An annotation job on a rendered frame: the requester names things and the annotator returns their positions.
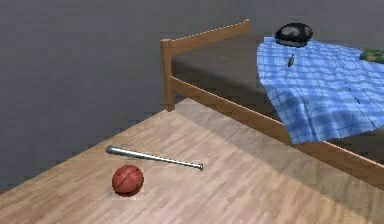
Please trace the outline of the blue checked blanket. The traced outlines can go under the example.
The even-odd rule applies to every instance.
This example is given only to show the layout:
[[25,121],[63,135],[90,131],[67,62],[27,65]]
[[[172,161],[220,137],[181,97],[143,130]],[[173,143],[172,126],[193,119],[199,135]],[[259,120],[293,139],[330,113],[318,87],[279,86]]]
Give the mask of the blue checked blanket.
[[[294,63],[288,60],[294,54]],[[302,48],[266,37],[259,79],[293,143],[354,136],[384,126],[384,65],[355,48],[310,41]]]

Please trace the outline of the green patterned pillow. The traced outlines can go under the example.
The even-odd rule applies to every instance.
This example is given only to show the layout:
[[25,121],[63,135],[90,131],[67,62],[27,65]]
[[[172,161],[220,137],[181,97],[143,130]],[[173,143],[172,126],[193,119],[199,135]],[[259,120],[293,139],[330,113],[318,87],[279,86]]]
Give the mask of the green patterned pillow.
[[359,59],[384,64],[384,50],[364,49],[360,54]]

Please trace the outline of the wooden bed with grey mattress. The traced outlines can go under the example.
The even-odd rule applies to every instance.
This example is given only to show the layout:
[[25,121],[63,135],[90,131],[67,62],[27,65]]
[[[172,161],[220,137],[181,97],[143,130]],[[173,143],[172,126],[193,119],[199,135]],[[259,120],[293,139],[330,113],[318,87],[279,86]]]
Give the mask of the wooden bed with grey mattress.
[[[292,141],[269,102],[257,74],[260,35],[251,21],[160,41],[164,101],[175,109],[184,95],[264,135]],[[376,188],[384,190],[384,128],[334,142],[301,143],[295,148]]]

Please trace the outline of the silver baseball bat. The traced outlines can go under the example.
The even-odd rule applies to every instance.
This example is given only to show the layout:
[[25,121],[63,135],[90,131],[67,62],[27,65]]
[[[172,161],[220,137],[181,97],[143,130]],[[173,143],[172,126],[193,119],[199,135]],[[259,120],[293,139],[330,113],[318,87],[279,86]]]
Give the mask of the silver baseball bat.
[[178,164],[186,167],[196,168],[200,171],[202,171],[204,168],[203,164],[195,164],[195,163],[189,163],[184,161],[178,161],[174,159],[159,157],[159,156],[155,156],[155,155],[151,155],[151,154],[147,154],[139,151],[118,148],[114,146],[107,146],[105,151],[108,154],[112,154],[112,155],[126,156],[130,158],[138,158],[138,159],[153,160],[153,161],[161,161],[161,162],[166,162],[171,164]]

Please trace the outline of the orange basketball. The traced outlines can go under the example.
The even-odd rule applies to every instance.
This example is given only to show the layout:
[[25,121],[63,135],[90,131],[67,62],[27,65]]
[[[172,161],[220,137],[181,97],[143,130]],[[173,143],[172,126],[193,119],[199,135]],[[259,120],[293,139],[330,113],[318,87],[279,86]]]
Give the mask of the orange basketball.
[[113,190],[123,196],[137,194],[144,183],[142,171],[134,165],[125,165],[116,170],[112,177]]

